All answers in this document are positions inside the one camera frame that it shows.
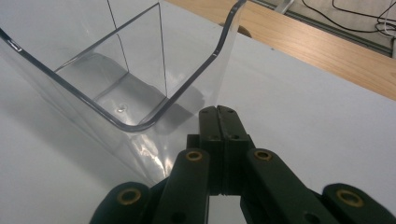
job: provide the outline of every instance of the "clear acrylic box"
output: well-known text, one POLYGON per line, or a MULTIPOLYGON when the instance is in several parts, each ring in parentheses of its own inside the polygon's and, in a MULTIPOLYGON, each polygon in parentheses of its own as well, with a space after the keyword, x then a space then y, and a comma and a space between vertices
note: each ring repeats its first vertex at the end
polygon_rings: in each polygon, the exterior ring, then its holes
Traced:
POLYGON ((221 27, 165 1, 4 0, 0 51, 131 181, 152 186, 216 103, 244 3, 224 6, 221 27))

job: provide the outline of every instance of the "transparent plastic container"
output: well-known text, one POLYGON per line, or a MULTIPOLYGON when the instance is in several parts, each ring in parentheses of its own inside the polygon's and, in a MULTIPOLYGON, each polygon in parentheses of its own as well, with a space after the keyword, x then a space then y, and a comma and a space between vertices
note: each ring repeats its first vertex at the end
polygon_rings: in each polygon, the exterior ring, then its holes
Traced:
POLYGON ((152 0, 4 0, 0 51, 131 181, 152 186, 216 103, 245 0, 233 4, 221 27, 152 0))

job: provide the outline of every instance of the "curved plastic lip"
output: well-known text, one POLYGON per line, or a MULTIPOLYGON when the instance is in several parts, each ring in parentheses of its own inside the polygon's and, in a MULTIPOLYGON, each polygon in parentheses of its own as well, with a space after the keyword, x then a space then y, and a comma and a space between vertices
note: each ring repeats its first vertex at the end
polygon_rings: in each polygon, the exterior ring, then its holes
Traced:
MULTIPOLYGON (((121 122, 119 119, 111 115, 109 112, 104 110, 99 104, 97 104, 95 101, 90 99, 87 95, 79 91, 77 88, 75 88, 73 85, 68 83, 66 80, 64 80, 62 77, 60 77, 58 74, 56 74, 54 71, 49 69, 46 65, 41 63, 38 59, 36 59, 34 56, 32 56, 29 52, 24 50, 22 47, 20 47, 9 35, 6 34, 6 32, 3 31, 3 29, 0 28, 0 37, 15 51, 17 51, 24 59, 26 59, 28 62, 32 63, 34 66, 36 66, 38 69, 40 69, 43 73, 45 73, 47 76, 52 78, 54 81, 56 81, 58 84, 60 84, 62 87, 67 89, 70 93, 75 95, 80 101, 82 101, 85 105, 93 109, 96 113, 101 115, 104 119, 109 121, 111 124, 119 128, 120 130, 127 132, 127 133, 138 133, 138 132, 143 132, 146 129, 150 128, 153 126, 160 118, 161 116, 169 109, 171 105, 173 105, 176 100, 181 96, 181 94, 192 84, 192 82, 198 78, 205 70, 206 68, 212 64, 218 55, 221 53, 222 47, 224 45, 224 42, 227 38, 227 35, 229 33, 229 30, 232 26, 233 19, 237 13, 237 11, 242 8, 242 6, 246 3, 247 0, 238 0, 233 7, 231 8, 230 12, 227 15, 227 19, 224 23, 223 29, 221 31, 221 35, 219 38, 219 42, 216 45, 215 50, 213 53, 204 61, 204 63, 187 79, 183 85, 175 92, 173 96, 171 96, 166 102, 163 103, 162 108, 158 110, 158 112, 153 115, 150 119, 147 119, 143 123, 139 123, 137 125, 128 125, 123 122, 121 122)), ((135 21, 139 17, 141 17, 143 14, 145 14, 147 11, 152 9, 153 7, 158 6, 159 3, 155 4, 154 6, 146 9, 130 21, 126 22, 123 24, 121 27, 118 29, 114 30, 110 34, 106 35, 104 38, 98 41, 97 44, 102 43, 105 41, 108 37, 111 35, 114 35, 116 32, 118 32, 120 29, 128 25, 129 23, 135 21)), ((93 48, 94 46, 89 47, 88 49, 85 49, 83 52, 86 52, 93 48)))

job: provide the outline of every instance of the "wooden table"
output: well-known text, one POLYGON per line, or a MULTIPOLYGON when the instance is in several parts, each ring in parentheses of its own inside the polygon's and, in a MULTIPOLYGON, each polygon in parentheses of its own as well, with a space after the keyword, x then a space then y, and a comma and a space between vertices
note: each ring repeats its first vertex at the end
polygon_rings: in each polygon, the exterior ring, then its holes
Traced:
MULTIPOLYGON (((221 23, 232 0, 167 0, 221 23)), ((396 100, 396 61, 337 36, 247 2, 240 25, 252 38, 303 62, 396 100)))

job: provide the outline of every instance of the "black cable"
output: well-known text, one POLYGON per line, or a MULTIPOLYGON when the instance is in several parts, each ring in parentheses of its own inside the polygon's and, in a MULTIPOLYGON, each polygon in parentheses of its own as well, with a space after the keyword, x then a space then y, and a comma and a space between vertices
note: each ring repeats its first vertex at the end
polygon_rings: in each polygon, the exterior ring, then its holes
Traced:
MULTIPOLYGON (((396 2, 394 2, 390 7, 388 7, 379 17, 375 17, 375 16, 372 16, 372 15, 366 15, 366 14, 364 14, 365 16, 377 18, 377 25, 375 26, 375 29, 376 29, 376 30, 374 30, 374 31, 363 31, 363 30, 355 30, 355 29, 347 28, 347 27, 345 27, 345 26, 343 26, 343 25, 341 25, 341 24, 339 24, 339 23, 333 21, 333 20, 330 19, 328 16, 326 16, 324 13, 322 13, 321 11, 319 11, 319 10, 313 8, 313 7, 310 7, 309 5, 306 4, 305 0, 302 0, 302 1, 303 1, 303 4, 304 4, 306 7, 308 7, 308 8, 310 8, 310 9, 316 11, 318 14, 320 14, 320 15, 321 15, 322 17, 324 17, 326 20, 332 22, 334 25, 336 25, 336 26, 338 26, 338 27, 341 27, 341 28, 343 28, 343 29, 345 29, 345 30, 348 30, 348 31, 351 31, 351 32, 357 32, 357 33, 366 33, 366 34, 381 33, 381 34, 383 34, 383 35, 392 36, 392 35, 388 35, 387 33, 384 33, 384 31, 386 31, 386 30, 385 30, 385 29, 379 29, 379 28, 378 28, 378 25, 380 25, 380 24, 385 24, 384 22, 379 21, 379 20, 380 20, 380 19, 385 20, 385 18, 382 18, 382 16, 383 16, 388 10, 390 10, 390 9, 396 4, 396 2)), ((345 11, 351 12, 351 13, 354 13, 354 14, 358 14, 358 15, 359 15, 359 14, 363 14, 363 13, 353 12, 353 11, 349 11, 349 10, 345 10, 345 11)), ((393 29, 387 29, 387 30, 389 30, 389 31, 396 31, 396 25, 387 22, 387 26, 390 26, 390 27, 393 28, 393 29)))
POLYGON ((337 7, 337 6, 335 5, 334 2, 335 2, 335 0, 332 0, 332 6, 333 6, 334 8, 336 8, 336 9, 340 10, 340 11, 345 11, 345 12, 349 12, 349 13, 352 13, 352 14, 356 14, 356 15, 360 15, 360 16, 365 16, 365 17, 376 18, 376 19, 381 19, 381 20, 386 20, 386 18, 383 18, 382 15, 384 15, 384 14, 385 14, 388 10, 390 10, 390 8, 393 7, 393 5, 394 5, 394 4, 393 4, 392 6, 388 7, 380 16, 373 16, 373 15, 364 14, 364 13, 361 13, 361 12, 351 11, 351 10, 347 10, 347 9, 344 9, 344 8, 337 7))

